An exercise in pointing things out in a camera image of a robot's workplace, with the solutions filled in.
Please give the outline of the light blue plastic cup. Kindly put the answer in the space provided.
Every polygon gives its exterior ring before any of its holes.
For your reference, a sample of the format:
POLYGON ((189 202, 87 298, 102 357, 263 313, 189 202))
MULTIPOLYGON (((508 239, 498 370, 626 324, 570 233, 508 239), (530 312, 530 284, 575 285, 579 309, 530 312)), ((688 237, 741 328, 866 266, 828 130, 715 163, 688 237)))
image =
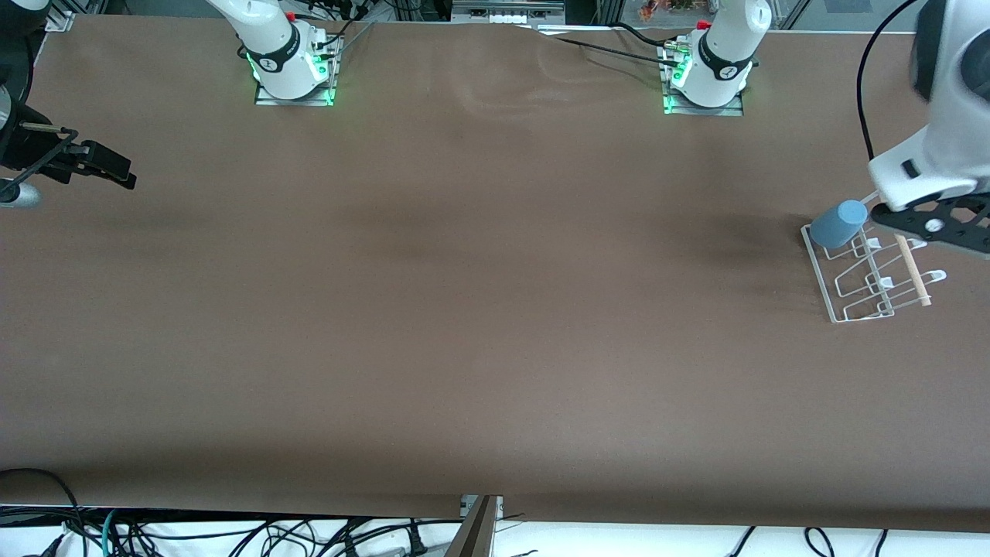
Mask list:
POLYGON ((818 246, 835 250, 845 246, 869 219, 869 209, 859 200, 844 200, 821 213, 807 235, 818 246))

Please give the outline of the brown table cover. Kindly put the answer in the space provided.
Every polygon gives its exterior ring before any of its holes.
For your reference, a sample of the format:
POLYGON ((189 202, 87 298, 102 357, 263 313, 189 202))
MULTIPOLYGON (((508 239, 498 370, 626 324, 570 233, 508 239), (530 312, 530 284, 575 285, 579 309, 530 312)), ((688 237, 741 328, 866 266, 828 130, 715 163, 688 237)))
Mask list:
POLYGON ((224 20, 96 15, 29 104, 133 161, 0 210, 0 469, 86 505, 990 532, 990 261, 832 324, 800 228, 871 191, 866 34, 739 118, 531 29, 377 24, 262 107, 224 20))

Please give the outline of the orange background objects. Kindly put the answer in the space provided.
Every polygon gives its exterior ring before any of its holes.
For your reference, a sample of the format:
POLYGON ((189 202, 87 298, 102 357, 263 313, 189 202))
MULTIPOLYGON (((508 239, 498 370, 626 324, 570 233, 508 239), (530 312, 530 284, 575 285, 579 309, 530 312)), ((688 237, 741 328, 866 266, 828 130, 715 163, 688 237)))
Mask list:
POLYGON ((697 0, 641 0, 637 14, 641 22, 649 22, 659 15, 681 14, 693 10, 697 0))

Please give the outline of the aluminium frame corner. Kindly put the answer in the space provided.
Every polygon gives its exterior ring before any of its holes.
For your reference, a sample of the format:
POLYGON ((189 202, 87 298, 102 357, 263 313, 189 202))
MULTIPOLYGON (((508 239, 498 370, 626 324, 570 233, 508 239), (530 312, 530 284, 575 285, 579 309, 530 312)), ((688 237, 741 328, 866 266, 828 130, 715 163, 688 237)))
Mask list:
POLYGON ((77 13, 85 11, 85 5, 77 0, 50 0, 46 14, 46 32, 66 32, 70 29, 77 13))

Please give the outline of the metal frame post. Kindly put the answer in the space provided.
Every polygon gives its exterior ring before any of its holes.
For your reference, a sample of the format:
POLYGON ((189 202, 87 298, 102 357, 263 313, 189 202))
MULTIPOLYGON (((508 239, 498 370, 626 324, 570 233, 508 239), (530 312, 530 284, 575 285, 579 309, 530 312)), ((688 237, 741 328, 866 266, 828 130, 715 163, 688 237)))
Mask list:
POLYGON ((498 521, 504 518, 502 496, 463 496, 463 522, 443 557, 492 557, 498 521))

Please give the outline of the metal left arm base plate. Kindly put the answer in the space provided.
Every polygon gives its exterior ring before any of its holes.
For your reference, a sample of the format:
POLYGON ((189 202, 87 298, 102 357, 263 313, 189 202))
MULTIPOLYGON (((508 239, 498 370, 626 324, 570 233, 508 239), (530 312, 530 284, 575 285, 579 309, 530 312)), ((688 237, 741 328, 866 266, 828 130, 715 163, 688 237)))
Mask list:
POLYGON ((663 46, 657 46, 655 49, 659 60, 675 63, 675 66, 666 66, 665 63, 659 64, 665 115, 742 117, 745 114, 742 92, 736 93, 732 101, 725 106, 703 107, 690 102, 684 93, 675 86, 675 77, 681 77, 682 70, 686 70, 690 66, 691 60, 686 43, 665 41, 663 46))

